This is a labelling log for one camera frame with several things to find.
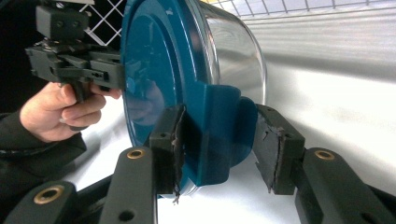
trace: screw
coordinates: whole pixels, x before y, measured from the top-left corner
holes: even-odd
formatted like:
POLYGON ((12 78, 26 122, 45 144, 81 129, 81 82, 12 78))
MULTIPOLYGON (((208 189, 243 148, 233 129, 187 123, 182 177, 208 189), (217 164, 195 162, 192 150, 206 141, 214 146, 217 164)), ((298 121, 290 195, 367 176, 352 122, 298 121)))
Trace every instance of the screw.
POLYGON ((64 22, 63 21, 57 21, 56 22, 56 26, 59 27, 59 28, 64 27, 64 22))
POLYGON ((56 3, 55 4, 57 8, 64 8, 64 4, 63 3, 56 3))
POLYGON ((79 27, 79 21, 74 21, 73 22, 73 27, 78 28, 79 27))

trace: blue plastic lid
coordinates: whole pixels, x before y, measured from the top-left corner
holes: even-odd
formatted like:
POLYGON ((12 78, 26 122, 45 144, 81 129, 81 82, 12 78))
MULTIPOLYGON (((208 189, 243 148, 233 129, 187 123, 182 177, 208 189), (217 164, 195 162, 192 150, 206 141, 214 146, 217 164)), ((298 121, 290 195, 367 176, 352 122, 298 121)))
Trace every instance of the blue plastic lid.
POLYGON ((127 126, 142 145, 164 108, 184 104, 191 125, 183 177, 197 186, 227 180, 250 152, 255 105, 240 90, 210 84, 211 69, 193 0, 130 0, 122 24, 121 60, 127 126))

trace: white wall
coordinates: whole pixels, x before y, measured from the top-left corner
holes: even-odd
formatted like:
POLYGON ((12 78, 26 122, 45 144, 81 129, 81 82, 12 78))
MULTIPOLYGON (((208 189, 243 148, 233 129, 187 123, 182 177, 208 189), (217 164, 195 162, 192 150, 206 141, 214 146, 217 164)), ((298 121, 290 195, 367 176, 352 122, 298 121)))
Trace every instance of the white wall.
POLYGON ((267 104, 361 179, 396 195, 396 8, 244 20, 268 70, 267 104))

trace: black plastic part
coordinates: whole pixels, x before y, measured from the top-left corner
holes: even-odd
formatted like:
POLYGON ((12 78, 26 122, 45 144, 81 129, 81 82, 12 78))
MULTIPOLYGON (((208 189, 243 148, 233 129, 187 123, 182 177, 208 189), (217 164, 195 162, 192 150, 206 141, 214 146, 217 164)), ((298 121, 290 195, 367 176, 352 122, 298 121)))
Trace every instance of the black plastic part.
POLYGON ((369 186, 369 188, 373 192, 373 194, 375 194, 375 196, 381 201, 381 203, 384 204, 396 218, 396 196, 388 194, 372 186, 369 186))
POLYGON ((297 187, 295 205, 302 224, 321 223, 323 211, 320 209, 314 191, 306 178, 303 164, 295 161, 291 171, 291 178, 297 187))
POLYGON ((98 223, 106 202, 112 175, 78 192, 77 217, 74 224, 98 223))
POLYGON ((396 223, 391 212, 338 154, 311 148, 305 152, 303 169, 323 212, 319 223, 396 223))
POLYGON ((42 46, 26 49, 32 74, 50 82, 93 82, 111 89, 125 89, 124 67, 117 63, 120 57, 118 52, 79 42, 73 44, 43 43, 42 46), (55 50, 61 48, 69 51, 58 55, 55 50))
POLYGON ((81 39, 88 27, 88 15, 72 8, 39 6, 35 11, 37 31, 53 39, 81 39))
POLYGON ((47 182, 26 194, 9 214, 5 223, 71 223, 75 214, 76 201, 77 194, 73 184, 65 181, 47 182))
POLYGON ((182 176, 181 167, 184 163, 183 137, 184 105, 166 108, 149 136, 149 147, 155 155, 158 167, 158 194, 176 193, 180 191, 182 176))
MULTIPOLYGON (((71 80, 69 84, 72 86, 73 91, 76 95, 77 104, 84 103, 84 101, 87 100, 91 94, 88 83, 71 80)), ((88 126, 84 126, 84 127, 70 126, 70 130, 75 132, 82 131, 86 128, 88 128, 88 126)))
POLYGON ((120 154, 99 223, 157 223, 153 161, 147 147, 120 154))
POLYGON ((257 107, 259 117, 253 144, 257 167, 269 191, 291 195, 295 190, 291 166, 303 157, 305 139, 276 110, 266 105, 257 107))

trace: grid pattern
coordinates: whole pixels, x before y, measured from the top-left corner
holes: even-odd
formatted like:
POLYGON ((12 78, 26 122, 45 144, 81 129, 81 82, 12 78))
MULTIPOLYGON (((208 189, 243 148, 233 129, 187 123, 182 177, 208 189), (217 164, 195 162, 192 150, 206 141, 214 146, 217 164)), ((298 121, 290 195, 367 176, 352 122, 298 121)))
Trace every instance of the grid pattern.
MULTIPOLYGON (((396 0, 201 0, 243 19, 293 15, 298 13, 359 9, 362 7, 396 7, 396 0)), ((86 33, 99 45, 117 49, 126 0, 96 0, 80 11, 89 11, 90 27, 86 33)))
POLYGON ((343 8, 386 7, 392 0, 202 0, 240 18, 343 8))

